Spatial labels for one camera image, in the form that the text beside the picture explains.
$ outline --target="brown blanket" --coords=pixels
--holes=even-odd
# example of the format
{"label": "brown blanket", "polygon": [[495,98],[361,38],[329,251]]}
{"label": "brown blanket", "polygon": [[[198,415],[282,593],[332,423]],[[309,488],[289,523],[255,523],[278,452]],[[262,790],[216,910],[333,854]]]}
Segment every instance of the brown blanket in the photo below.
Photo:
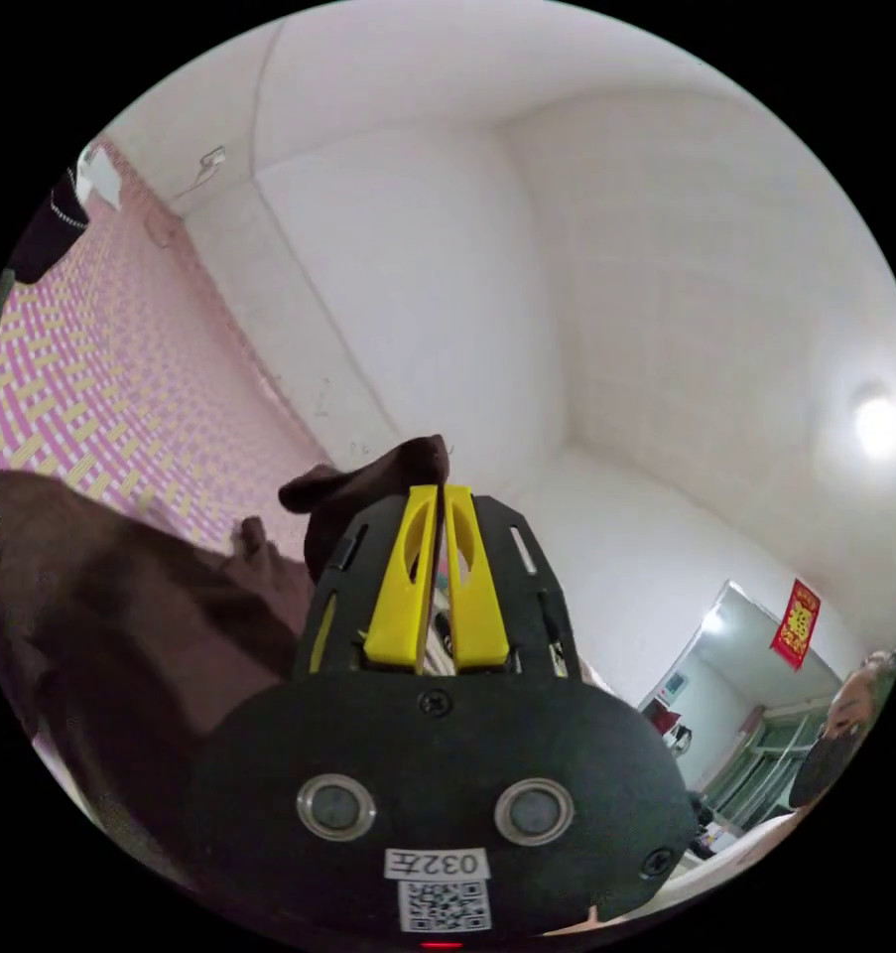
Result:
{"label": "brown blanket", "polygon": [[201,740],[287,678],[314,581],[351,518],[447,476],[444,441],[430,437],[354,473],[319,466],[287,483],[282,504],[311,514],[303,565],[257,517],[225,557],[54,479],[0,473],[0,683],[124,850],[197,885],[180,810]]}

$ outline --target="red paper banner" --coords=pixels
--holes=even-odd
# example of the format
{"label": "red paper banner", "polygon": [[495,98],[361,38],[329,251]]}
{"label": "red paper banner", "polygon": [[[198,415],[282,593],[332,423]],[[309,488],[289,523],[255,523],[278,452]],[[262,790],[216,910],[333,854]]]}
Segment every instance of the red paper banner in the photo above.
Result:
{"label": "red paper banner", "polygon": [[812,633],[818,621],[818,612],[822,601],[804,584],[795,580],[788,608],[782,618],[772,648],[796,671],[802,667],[808,646],[812,642]]}

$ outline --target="yellow bracket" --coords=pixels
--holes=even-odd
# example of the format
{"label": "yellow bracket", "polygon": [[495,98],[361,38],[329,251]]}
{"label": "yellow bracket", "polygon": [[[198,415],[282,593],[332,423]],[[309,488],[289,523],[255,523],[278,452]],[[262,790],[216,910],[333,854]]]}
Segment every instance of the yellow bracket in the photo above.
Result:
{"label": "yellow bracket", "polygon": [[[467,486],[445,487],[445,536],[454,668],[458,674],[497,668],[507,661],[510,644]],[[460,577],[458,550],[467,565],[465,580]]]}
{"label": "yellow bracket", "polygon": [[365,636],[369,662],[423,671],[437,519],[438,488],[412,486]]}

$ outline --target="wall light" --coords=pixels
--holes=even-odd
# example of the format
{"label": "wall light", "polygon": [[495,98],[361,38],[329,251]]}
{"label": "wall light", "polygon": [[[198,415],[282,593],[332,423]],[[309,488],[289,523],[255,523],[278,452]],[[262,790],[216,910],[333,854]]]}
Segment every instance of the wall light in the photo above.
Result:
{"label": "wall light", "polygon": [[725,621],[719,614],[718,609],[713,609],[705,614],[703,619],[703,632],[711,632],[713,635],[719,634],[725,629]]}
{"label": "wall light", "polygon": [[854,429],[864,453],[874,460],[896,452],[896,403],[885,394],[861,401],[854,410]]}

